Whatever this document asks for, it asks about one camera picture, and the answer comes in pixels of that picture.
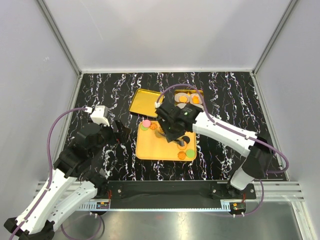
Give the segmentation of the round dotted biscuit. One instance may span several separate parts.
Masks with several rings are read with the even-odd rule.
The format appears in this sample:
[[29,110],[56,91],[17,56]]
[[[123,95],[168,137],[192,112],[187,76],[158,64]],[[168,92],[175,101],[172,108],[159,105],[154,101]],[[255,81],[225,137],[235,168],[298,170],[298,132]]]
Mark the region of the round dotted biscuit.
[[189,98],[187,96],[181,95],[181,96],[179,96],[178,101],[180,103],[188,103],[189,102]]

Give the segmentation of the gold tin lid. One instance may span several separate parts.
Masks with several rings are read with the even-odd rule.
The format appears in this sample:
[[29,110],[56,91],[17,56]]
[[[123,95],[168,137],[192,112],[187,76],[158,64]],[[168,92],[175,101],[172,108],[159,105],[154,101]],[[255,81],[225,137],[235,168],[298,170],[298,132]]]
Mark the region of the gold tin lid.
[[156,118],[155,102],[161,95],[158,91],[139,88],[131,101],[129,111],[131,113]]

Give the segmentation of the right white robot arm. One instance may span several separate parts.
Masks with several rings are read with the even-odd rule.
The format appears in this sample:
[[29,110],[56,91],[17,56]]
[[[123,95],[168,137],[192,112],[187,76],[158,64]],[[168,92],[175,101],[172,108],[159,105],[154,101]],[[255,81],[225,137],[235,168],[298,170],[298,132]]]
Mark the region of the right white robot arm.
[[265,177],[274,157],[270,139],[219,120],[206,113],[204,108],[190,103],[182,108],[169,102],[156,102],[154,105],[167,142],[176,141],[187,132],[195,133],[216,140],[245,158],[228,181],[230,197],[239,198],[248,184]]

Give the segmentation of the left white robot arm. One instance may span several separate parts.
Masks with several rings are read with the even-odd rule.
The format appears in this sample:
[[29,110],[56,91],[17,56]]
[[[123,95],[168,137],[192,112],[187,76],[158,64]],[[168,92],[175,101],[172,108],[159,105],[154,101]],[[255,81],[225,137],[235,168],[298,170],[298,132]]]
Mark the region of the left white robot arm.
[[55,231],[84,202],[110,193],[99,170],[89,170],[106,145],[125,143],[131,130],[119,120],[117,131],[89,122],[80,128],[70,145],[50,164],[49,177],[30,205],[4,223],[11,237],[20,240],[51,240]]

